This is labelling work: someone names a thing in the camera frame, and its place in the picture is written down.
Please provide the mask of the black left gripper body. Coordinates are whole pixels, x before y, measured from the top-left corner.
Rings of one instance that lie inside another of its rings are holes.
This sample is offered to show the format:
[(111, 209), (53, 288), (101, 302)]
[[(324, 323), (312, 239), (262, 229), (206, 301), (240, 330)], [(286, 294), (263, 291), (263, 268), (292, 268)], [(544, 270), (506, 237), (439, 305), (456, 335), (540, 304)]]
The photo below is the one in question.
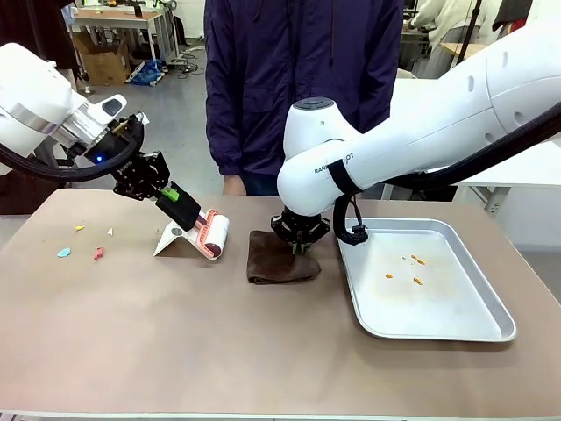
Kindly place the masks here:
[(170, 171), (161, 151), (138, 152), (112, 176), (114, 193), (138, 201), (156, 200), (169, 182)]

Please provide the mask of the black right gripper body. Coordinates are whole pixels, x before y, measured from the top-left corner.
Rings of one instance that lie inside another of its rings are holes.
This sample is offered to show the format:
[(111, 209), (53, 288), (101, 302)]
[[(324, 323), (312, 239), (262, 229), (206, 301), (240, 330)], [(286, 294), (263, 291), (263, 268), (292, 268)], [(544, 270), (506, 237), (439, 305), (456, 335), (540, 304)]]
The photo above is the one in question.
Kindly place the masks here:
[(330, 221), (320, 214), (306, 217), (284, 209), (271, 218), (271, 228), (291, 246), (311, 246), (330, 232)]

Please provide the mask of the brown cloth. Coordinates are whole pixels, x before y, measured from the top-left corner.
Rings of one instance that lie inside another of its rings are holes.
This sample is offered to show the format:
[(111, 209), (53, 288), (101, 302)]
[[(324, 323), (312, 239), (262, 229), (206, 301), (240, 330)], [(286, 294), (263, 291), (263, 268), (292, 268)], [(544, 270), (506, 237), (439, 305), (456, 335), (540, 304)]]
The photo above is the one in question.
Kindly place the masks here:
[(274, 232), (251, 231), (246, 275), (249, 283), (273, 285), (306, 282), (321, 273), (317, 260), (293, 247)]

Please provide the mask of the pink white lint roller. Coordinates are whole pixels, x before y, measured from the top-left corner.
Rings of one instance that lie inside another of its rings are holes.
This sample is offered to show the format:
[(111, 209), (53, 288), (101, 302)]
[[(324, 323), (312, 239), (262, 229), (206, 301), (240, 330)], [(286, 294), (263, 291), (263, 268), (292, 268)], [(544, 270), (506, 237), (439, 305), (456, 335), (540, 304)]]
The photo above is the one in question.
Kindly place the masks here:
[(195, 248), (207, 259), (218, 259), (224, 250), (230, 220), (217, 210), (199, 212), (195, 222)]

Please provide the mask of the person's right hand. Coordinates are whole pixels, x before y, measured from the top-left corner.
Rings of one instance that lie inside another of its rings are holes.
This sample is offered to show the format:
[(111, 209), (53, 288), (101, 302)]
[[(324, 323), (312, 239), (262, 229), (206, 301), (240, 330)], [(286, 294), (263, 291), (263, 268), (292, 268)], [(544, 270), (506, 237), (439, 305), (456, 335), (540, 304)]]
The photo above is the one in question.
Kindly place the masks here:
[(225, 175), (223, 194), (228, 196), (245, 196), (246, 188), (239, 175)]

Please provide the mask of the blue plastic bag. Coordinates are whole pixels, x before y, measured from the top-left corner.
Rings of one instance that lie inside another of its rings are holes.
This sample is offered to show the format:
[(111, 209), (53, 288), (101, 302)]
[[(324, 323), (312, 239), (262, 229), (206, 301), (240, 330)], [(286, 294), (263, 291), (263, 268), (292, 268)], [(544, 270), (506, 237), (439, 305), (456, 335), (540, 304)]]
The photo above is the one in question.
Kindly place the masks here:
[(136, 86), (153, 87), (160, 81), (164, 74), (162, 61), (143, 61), (137, 65), (125, 82)]

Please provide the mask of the brown cardboard box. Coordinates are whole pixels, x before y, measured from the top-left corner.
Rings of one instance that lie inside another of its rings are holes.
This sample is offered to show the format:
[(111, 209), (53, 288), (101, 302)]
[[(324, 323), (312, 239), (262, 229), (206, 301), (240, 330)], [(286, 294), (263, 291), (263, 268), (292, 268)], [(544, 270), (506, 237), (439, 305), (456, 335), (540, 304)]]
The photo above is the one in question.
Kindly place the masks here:
[(85, 32), (73, 35), (74, 45), (82, 59), (82, 68), (94, 86), (123, 85), (131, 74), (127, 42), (118, 45), (94, 44)]

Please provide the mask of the silver metal tray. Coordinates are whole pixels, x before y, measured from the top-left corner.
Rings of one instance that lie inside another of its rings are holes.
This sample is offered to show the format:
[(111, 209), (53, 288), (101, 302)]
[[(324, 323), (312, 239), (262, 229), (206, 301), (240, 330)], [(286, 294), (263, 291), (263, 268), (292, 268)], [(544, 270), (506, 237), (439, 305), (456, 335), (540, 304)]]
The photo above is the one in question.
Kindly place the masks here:
[(338, 245), (355, 315), (367, 332), (385, 339), (507, 343), (515, 338), (515, 321), (450, 225), (433, 218), (364, 222), (366, 242)]

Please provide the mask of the white background table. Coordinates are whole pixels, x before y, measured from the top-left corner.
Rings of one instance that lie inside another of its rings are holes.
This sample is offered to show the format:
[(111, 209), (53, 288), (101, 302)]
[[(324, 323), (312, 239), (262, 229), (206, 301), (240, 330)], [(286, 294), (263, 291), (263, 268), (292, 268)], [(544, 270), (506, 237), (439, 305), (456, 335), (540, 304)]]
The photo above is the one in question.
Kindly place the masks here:
[(150, 55), (168, 66), (179, 66), (181, 52), (176, 34), (174, 12), (164, 5), (158, 8), (141, 7), (142, 16), (136, 16), (131, 6), (85, 6), (75, 13), (75, 26), (80, 28), (116, 29), (129, 32), (132, 44), (139, 43), (139, 36), (133, 30), (145, 31)]

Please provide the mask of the person in purple jacket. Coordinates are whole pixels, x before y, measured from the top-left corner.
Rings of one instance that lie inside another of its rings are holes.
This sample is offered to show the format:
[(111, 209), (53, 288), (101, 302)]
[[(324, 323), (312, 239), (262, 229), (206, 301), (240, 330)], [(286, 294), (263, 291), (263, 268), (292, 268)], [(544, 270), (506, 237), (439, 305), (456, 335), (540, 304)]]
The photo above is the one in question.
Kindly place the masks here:
[(386, 120), (403, 0), (205, 0), (206, 135), (218, 171), (274, 196), (291, 105), (323, 96), (367, 132)]

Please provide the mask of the background person in white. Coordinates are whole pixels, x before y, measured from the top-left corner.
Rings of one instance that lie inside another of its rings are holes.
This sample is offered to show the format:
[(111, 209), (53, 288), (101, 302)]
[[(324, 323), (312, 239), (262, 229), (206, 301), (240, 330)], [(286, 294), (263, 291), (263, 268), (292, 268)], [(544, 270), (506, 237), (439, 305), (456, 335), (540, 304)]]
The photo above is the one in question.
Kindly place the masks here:
[(426, 0), (408, 21), (411, 29), (428, 28), (429, 43), (436, 47), (449, 30), (467, 27), (477, 0)]

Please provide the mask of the black tripod pole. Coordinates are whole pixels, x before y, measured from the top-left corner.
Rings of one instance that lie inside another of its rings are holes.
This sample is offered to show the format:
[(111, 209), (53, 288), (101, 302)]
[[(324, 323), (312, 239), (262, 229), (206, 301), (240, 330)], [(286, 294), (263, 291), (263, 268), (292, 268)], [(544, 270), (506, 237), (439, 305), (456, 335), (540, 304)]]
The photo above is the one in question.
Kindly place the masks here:
[(482, 3), (482, 0), (475, 0), (475, 4), (472, 8), (472, 16), (471, 16), (469, 25), (467, 26), (467, 29), (465, 31), (464, 40), (461, 44), (460, 52), (459, 52), (458, 59), (457, 59), (457, 64), (461, 63), (465, 58), (467, 48), (468, 48), (468, 46), (470, 44), (470, 41), (471, 41), (471, 38), (472, 38), (474, 27), (476, 25), (477, 18), (479, 16), (481, 3)]

